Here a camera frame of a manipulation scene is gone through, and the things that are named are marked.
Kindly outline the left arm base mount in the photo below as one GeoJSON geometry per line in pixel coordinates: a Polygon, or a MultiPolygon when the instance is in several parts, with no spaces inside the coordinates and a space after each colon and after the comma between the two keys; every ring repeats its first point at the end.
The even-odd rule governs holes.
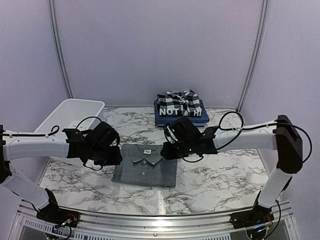
{"type": "Polygon", "coordinates": [[[40,209],[37,209],[36,217],[46,222],[62,225],[67,221],[68,227],[76,228],[79,222],[80,213],[78,211],[61,208],[58,205],[55,195],[52,191],[44,189],[48,195],[48,204],[40,209]]]}

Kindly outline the grey long sleeve shirt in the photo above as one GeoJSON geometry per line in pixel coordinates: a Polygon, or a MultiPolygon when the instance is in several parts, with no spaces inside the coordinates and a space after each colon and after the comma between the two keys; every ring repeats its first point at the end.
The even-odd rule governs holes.
{"type": "Polygon", "coordinates": [[[114,167],[111,181],[143,187],[175,187],[178,161],[162,157],[162,148],[161,145],[123,144],[122,162],[114,167]]]}

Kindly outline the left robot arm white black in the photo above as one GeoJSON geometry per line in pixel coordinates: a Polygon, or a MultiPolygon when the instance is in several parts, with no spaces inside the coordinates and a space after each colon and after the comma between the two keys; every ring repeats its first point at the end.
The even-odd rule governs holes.
{"type": "Polygon", "coordinates": [[[117,166],[122,162],[120,136],[108,123],[79,130],[55,125],[49,133],[0,131],[0,185],[33,206],[53,223],[63,219],[54,194],[11,168],[11,161],[33,157],[80,159],[83,165],[117,166]]]}

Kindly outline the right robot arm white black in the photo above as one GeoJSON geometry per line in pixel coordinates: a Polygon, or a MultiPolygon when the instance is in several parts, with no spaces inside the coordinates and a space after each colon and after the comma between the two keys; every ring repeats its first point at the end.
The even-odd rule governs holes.
{"type": "Polygon", "coordinates": [[[303,154],[303,139],[300,132],[306,131],[281,114],[277,119],[261,124],[223,128],[220,125],[200,131],[191,121],[182,117],[164,127],[166,141],[161,156],[166,160],[197,155],[217,155],[234,150],[270,150],[277,152],[277,162],[269,178],[255,200],[254,208],[247,219],[258,224],[267,216],[267,210],[276,202],[308,160],[303,154]]]}

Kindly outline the white plastic bin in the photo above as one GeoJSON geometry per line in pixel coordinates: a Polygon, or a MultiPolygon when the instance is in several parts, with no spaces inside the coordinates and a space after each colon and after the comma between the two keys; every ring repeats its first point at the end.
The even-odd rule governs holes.
{"type": "Polygon", "coordinates": [[[38,126],[36,133],[48,133],[53,126],[60,130],[77,128],[94,129],[104,119],[105,103],[96,100],[70,98],[60,103],[38,126]]]}

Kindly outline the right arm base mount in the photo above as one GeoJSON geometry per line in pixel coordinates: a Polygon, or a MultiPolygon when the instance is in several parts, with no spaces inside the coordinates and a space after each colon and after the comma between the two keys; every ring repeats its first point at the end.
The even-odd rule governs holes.
{"type": "Polygon", "coordinates": [[[234,212],[230,215],[229,222],[233,225],[234,229],[269,223],[275,219],[272,208],[260,206],[258,204],[258,198],[257,196],[252,209],[234,212]]]}

